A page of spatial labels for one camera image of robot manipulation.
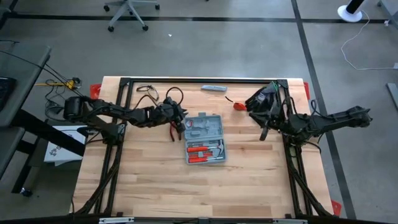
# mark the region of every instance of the gray floor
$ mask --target gray floor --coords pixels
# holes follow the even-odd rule
[[[104,1],[19,0],[23,14],[104,16]],[[159,0],[161,10],[143,6],[142,16],[294,18],[290,0]],[[297,0],[304,19],[337,19],[345,0]],[[369,0],[371,19],[386,16]],[[299,77],[311,83],[296,23],[151,21],[148,32],[138,22],[119,21],[109,33],[107,21],[9,19],[0,39],[13,39],[53,48],[50,65],[67,77],[83,80],[81,91],[105,75],[192,77]],[[398,82],[395,70],[359,71],[343,59],[340,47],[363,24],[304,24],[310,52],[329,113],[360,105],[374,118],[365,129],[334,132],[358,219],[398,222],[398,174],[394,138],[398,111],[385,84]],[[398,62],[398,31],[370,24],[346,46],[358,67],[391,67]],[[51,78],[41,74],[39,81]],[[44,119],[47,90],[34,88],[25,107]],[[333,200],[342,202],[326,139],[322,159]],[[42,169],[32,198],[10,195],[13,176],[25,157],[16,154],[0,184],[0,218],[67,213],[77,171]],[[49,184],[58,180],[62,184]],[[38,207],[48,208],[45,212]]]

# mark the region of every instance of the wooden table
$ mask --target wooden table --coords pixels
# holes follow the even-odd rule
[[[99,97],[115,102],[120,77],[104,77]],[[155,128],[126,128],[123,154],[119,169],[113,213],[123,212],[132,217],[251,217],[283,218],[294,214],[292,194],[286,167],[282,136],[270,130],[267,140],[259,141],[261,129],[242,111],[235,111],[229,98],[244,102],[261,85],[222,84],[226,93],[201,91],[202,83],[151,83],[160,95],[172,86],[184,92],[182,107],[189,116],[198,112],[220,114],[228,160],[221,164],[188,166],[185,163],[184,140],[172,142],[169,125]],[[303,80],[288,79],[290,95],[299,113],[309,113]],[[143,93],[135,91],[130,108]],[[179,91],[170,96],[180,100]],[[150,106],[145,99],[140,107]],[[86,147],[74,193],[78,210],[97,188],[106,146],[100,142]],[[319,151],[306,145],[302,157],[308,186],[331,213],[331,201]],[[304,203],[301,190],[302,210]]]

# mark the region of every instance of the tool kit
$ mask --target tool kit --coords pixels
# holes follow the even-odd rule
[[[185,118],[185,157],[187,164],[209,164],[226,160],[223,123],[220,115],[201,112]]]

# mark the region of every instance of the white cable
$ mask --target white cable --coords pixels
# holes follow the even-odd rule
[[[359,30],[358,34],[356,34],[353,38],[347,40],[346,42],[344,42],[343,46],[341,46],[340,50],[341,53],[343,53],[344,55],[344,59],[346,60],[346,62],[348,62],[353,68],[357,69],[357,70],[387,70],[387,69],[391,69],[391,70],[397,70],[396,68],[357,68],[355,67],[348,59],[346,54],[344,53],[343,47],[350,41],[352,41],[353,39],[355,39],[357,36],[359,36],[362,32],[362,30],[366,27],[366,25],[369,24],[369,22],[371,21],[368,14],[365,11],[362,11],[363,13],[365,13],[366,17],[368,18],[368,22],[365,23],[365,25],[362,26],[362,28]]]

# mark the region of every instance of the caster wheel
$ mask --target caster wheel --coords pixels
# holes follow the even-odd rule
[[[21,191],[21,195],[23,195],[25,197],[30,197],[30,196],[32,196],[32,194],[33,193],[30,190],[22,189],[22,191]]]

